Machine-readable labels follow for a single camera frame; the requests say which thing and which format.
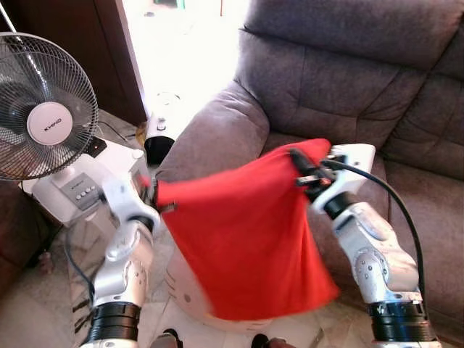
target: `sofa armrest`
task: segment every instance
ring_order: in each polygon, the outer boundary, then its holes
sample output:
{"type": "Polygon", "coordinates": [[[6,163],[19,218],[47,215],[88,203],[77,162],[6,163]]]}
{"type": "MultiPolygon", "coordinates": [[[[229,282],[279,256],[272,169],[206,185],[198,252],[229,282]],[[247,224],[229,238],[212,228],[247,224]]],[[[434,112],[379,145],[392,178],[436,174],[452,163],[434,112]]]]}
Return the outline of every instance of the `sofa armrest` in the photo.
{"type": "Polygon", "coordinates": [[[240,167],[259,157],[268,134],[262,107],[232,82],[194,116],[160,165],[157,178],[182,181],[240,167]]]}

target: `fan grille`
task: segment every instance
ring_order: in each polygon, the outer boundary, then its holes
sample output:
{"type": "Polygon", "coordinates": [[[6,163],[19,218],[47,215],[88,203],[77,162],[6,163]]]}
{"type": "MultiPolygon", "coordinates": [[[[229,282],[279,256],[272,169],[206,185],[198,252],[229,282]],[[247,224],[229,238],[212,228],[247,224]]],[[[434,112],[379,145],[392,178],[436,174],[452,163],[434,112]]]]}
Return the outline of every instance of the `fan grille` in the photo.
{"type": "Polygon", "coordinates": [[[82,67],[54,43],[28,34],[0,34],[0,179],[55,173],[89,145],[98,120],[94,90],[82,67]],[[64,105],[70,135],[51,146],[29,135],[30,111],[44,102],[64,105]]]}

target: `fan guard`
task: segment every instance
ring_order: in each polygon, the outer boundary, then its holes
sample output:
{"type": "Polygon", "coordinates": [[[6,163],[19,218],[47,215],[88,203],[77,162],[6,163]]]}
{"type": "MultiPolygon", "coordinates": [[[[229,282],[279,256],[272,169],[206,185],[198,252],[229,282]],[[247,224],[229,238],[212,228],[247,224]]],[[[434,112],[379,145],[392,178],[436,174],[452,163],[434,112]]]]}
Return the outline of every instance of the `fan guard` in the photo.
{"type": "Polygon", "coordinates": [[[37,36],[0,33],[0,179],[58,172],[90,144],[94,90],[65,50],[37,36]]]}

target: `fan logo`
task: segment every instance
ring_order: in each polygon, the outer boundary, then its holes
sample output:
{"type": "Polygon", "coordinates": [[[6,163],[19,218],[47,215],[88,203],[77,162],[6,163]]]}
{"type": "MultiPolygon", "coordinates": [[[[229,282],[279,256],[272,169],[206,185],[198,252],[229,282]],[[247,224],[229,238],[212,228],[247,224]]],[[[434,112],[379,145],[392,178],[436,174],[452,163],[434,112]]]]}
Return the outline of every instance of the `fan logo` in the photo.
{"type": "Polygon", "coordinates": [[[81,180],[79,181],[78,183],[76,183],[75,185],[71,186],[71,189],[75,189],[76,187],[78,187],[80,184],[82,184],[84,182],[84,180],[81,180]]]}
{"type": "Polygon", "coordinates": [[[56,120],[55,122],[53,122],[53,123],[52,123],[51,125],[49,125],[48,127],[45,127],[43,130],[47,132],[47,131],[50,130],[50,128],[54,127],[55,125],[57,125],[57,124],[60,123],[60,122],[61,122],[61,118],[59,118],[58,120],[56,120]]]}

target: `electric fan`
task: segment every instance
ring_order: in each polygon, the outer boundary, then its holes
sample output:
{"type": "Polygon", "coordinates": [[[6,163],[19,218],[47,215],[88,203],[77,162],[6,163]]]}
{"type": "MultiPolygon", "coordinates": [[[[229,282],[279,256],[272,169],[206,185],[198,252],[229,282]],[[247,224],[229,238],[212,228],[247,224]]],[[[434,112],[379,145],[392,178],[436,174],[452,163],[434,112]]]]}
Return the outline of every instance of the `electric fan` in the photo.
{"type": "Polygon", "coordinates": [[[38,178],[32,194],[65,225],[96,208],[99,184],[110,175],[82,154],[97,119],[90,81],[65,50],[0,33],[0,179],[38,178]]]}

